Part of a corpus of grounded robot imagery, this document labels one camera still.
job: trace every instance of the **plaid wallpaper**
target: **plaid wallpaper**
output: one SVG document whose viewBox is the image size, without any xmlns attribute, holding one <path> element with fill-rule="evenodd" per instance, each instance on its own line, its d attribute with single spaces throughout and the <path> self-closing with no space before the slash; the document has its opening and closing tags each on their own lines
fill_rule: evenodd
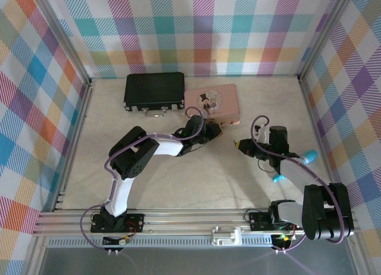
<svg viewBox="0 0 381 275">
<path fill-rule="evenodd" d="M 335 180 L 381 274 L 381 0 L 352 0 L 307 78 Z"/>
<path fill-rule="evenodd" d="M 23 267 L 84 91 L 33 0 L 0 0 L 0 274 Z"/>
<path fill-rule="evenodd" d="M 305 50 L 304 54 L 303 54 L 303 57 L 302 57 L 302 60 L 301 62 L 299 63 L 299 66 L 298 66 L 298 69 L 296 71 L 296 74 L 299 74 L 304 65 L 305 65 L 305 60 L 308 58 L 310 52 L 311 52 L 311 49 L 315 46 L 317 40 L 319 39 L 319 36 L 320 36 L 320 33 L 321 33 L 321 30 L 324 28 L 324 25 L 326 24 L 326 21 L 328 20 L 328 16 L 329 14 L 331 13 L 333 7 L 336 5 L 336 2 L 338 0 L 330 0 L 329 3 L 328 3 L 328 6 L 326 7 L 325 11 L 324 11 L 324 14 L 323 16 L 321 17 L 320 21 L 319 21 L 319 24 L 318 26 L 316 27 L 315 29 L 315 32 L 307 46 L 307 49 Z"/>
<path fill-rule="evenodd" d="M 320 31 L 322 6 L 328 4 L 324 0 L 50 2 L 95 77 L 171 71 L 188 76 L 295 74 L 308 42 Z"/>
</svg>

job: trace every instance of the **case handle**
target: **case handle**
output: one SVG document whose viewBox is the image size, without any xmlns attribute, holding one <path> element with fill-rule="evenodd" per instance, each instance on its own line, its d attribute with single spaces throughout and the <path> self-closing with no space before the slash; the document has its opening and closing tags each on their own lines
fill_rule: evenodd
<svg viewBox="0 0 381 275">
<path fill-rule="evenodd" d="M 142 111 L 144 111 L 145 117 L 164 117 L 167 114 L 167 107 L 161 107 L 161 110 L 163 111 L 163 114 L 150 114 L 148 115 L 148 108 L 142 108 Z"/>
</svg>

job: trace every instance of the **white bracket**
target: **white bracket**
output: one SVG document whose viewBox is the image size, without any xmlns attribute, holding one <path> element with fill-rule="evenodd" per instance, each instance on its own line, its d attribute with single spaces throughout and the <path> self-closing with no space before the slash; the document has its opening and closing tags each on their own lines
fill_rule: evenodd
<svg viewBox="0 0 381 275">
<path fill-rule="evenodd" d="M 212 229 L 212 245 L 232 246 L 242 245 L 242 233 L 240 227 L 216 226 Z"/>
</svg>

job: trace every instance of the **mounting plate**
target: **mounting plate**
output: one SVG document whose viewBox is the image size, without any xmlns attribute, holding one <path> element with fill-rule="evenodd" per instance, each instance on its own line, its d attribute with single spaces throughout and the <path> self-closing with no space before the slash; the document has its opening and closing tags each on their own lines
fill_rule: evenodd
<svg viewBox="0 0 381 275">
<path fill-rule="evenodd" d="M 282 222 L 272 223 L 271 214 L 269 212 L 250 212 L 249 213 L 250 231 L 272 231 L 281 229 L 284 233 L 293 231 L 293 223 Z"/>
<path fill-rule="evenodd" d="M 139 233 L 143 231 L 144 214 L 126 214 L 123 220 L 123 228 L 114 230 L 103 218 L 102 214 L 94 214 L 90 231 L 92 233 Z"/>
</svg>

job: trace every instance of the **pink box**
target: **pink box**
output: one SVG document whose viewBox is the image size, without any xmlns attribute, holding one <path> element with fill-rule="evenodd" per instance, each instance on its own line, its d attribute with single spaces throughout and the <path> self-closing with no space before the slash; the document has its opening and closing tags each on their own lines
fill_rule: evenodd
<svg viewBox="0 0 381 275">
<path fill-rule="evenodd" d="M 239 105 L 236 85 L 212 86 L 185 92 L 185 108 L 198 107 L 208 122 L 220 125 L 239 124 Z"/>
</svg>

